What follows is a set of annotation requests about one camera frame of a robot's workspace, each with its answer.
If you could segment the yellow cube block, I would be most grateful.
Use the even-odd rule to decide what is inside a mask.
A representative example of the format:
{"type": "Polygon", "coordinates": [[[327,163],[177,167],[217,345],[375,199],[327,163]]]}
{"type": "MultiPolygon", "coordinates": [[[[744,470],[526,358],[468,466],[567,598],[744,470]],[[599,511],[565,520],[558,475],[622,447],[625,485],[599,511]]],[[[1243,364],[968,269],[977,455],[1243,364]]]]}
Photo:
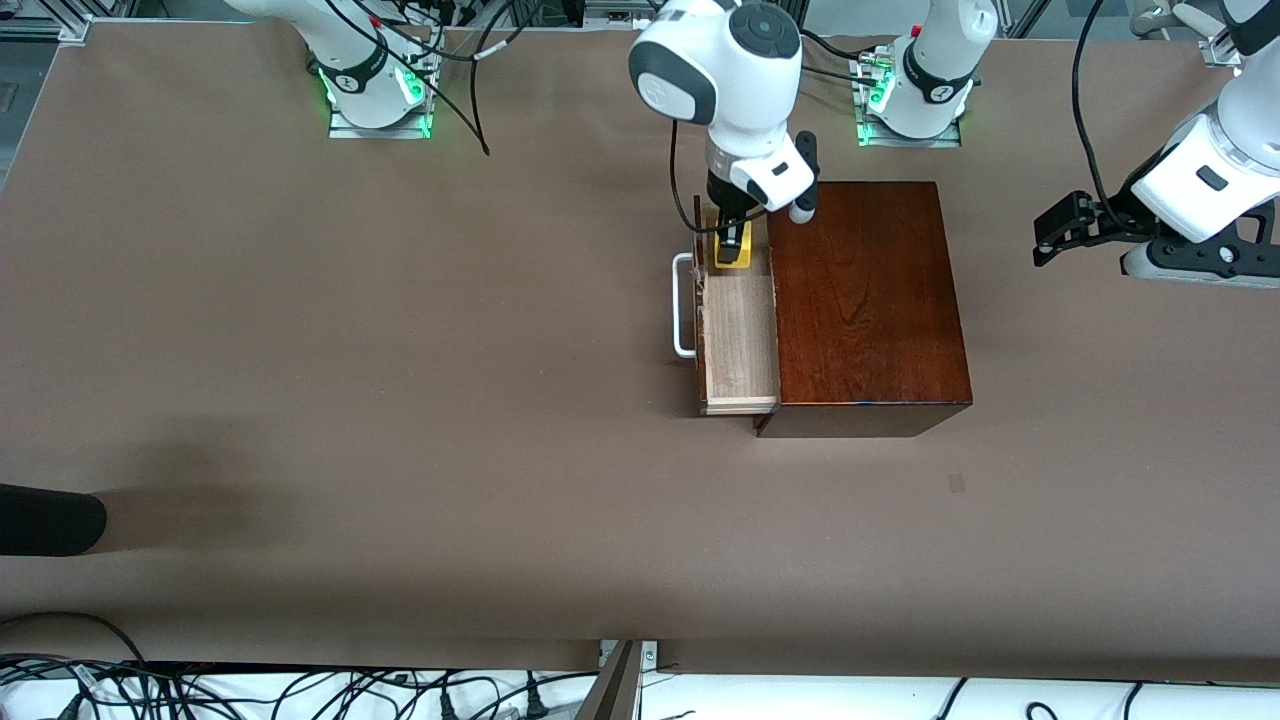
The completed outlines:
{"type": "MultiPolygon", "coordinates": [[[[710,251],[712,265],[717,270],[745,270],[750,264],[721,264],[721,237],[716,238],[712,236],[713,245],[710,251]]],[[[753,260],[753,224],[751,224],[751,260],[753,260]]]]}

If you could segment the wooden drawer with white handle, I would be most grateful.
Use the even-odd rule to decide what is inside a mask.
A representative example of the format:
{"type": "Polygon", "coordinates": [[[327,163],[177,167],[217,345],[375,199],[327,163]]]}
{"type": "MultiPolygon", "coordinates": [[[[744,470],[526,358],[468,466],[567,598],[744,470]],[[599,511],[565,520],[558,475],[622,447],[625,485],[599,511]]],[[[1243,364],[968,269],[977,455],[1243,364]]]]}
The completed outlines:
{"type": "Polygon", "coordinates": [[[780,406],[774,278],[767,223],[748,227],[746,266],[716,263],[695,234],[669,264],[672,350],[692,364],[703,416],[764,416],[780,406]]]}

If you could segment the dark brown wooden cabinet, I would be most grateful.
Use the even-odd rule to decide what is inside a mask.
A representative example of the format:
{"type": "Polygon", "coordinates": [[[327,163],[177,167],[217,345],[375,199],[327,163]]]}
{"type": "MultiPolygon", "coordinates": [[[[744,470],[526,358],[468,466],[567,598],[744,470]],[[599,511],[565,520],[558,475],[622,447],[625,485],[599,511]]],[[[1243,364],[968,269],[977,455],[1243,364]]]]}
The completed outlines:
{"type": "Polygon", "coordinates": [[[911,438],[973,405],[936,183],[823,182],[767,238],[780,397],[759,437],[911,438]]]}

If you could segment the grey control box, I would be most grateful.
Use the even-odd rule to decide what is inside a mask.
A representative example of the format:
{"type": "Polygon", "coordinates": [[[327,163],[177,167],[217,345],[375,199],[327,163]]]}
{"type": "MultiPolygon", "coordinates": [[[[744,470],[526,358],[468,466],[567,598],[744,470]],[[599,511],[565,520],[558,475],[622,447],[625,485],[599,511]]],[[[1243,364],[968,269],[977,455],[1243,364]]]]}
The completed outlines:
{"type": "Polygon", "coordinates": [[[635,29],[654,20],[666,0],[582,0],[585,29],[635,29]]]}

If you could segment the brown table cover mat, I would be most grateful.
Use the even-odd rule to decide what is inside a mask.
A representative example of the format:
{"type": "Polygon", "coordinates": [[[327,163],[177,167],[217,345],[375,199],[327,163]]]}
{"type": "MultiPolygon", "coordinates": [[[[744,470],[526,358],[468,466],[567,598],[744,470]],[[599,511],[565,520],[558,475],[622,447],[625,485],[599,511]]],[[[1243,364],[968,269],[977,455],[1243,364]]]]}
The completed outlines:
{"type": "Polygon", "coordinates": [[[0,559],[0,616],[150,659],[1280,682],[1280,292],[1030,260],[1087,182],[1073,46],[989,47],[950,151],[799,127],[833,179],[932,181],[974,389],[914,439],[700,418],[689,241],[618,31],[480,70],[493,154],[329,138],[297,33],[115,22],[58,51],[0,192],[0,482],[131,529],[0,559]],[[947,475],[961,473],[954,495],[947,475]]]}

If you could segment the black ribbed cylinder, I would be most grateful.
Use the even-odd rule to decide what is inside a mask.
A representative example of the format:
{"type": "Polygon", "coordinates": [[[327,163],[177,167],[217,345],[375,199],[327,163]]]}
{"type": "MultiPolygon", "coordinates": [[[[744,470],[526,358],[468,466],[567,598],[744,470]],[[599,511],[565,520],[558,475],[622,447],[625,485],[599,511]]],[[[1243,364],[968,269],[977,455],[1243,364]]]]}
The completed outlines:
{"type": "Polygon", "coordinates": [[[106,506],[92,495],[0,484],[0,556],[79,556],[106,525],[106,506]]]}

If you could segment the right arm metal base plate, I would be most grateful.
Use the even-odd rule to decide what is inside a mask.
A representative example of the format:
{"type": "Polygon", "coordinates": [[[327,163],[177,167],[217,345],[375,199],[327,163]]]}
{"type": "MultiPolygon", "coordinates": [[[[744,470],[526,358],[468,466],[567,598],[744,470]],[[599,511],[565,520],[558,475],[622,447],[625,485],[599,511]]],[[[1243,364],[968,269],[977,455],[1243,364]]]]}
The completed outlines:
{"type": "Polygon", "coordinates": [[[404,63],[380,50],[360,67],[335,70],[317,64],[329,105],[332,138],[428,138],[438,78],[430,59],[404,63]]]}

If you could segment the grey metal post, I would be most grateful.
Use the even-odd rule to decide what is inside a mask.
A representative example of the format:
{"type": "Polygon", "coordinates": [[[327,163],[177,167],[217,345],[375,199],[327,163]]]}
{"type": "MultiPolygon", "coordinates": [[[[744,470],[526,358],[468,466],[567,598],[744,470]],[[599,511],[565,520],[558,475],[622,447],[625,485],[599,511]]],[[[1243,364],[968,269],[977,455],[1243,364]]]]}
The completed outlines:
{"type": "Polygon", "coordinates": [[[639,641],[620,641],[600,669],[573,720],[637,720],[643,671],[639,641]]]}

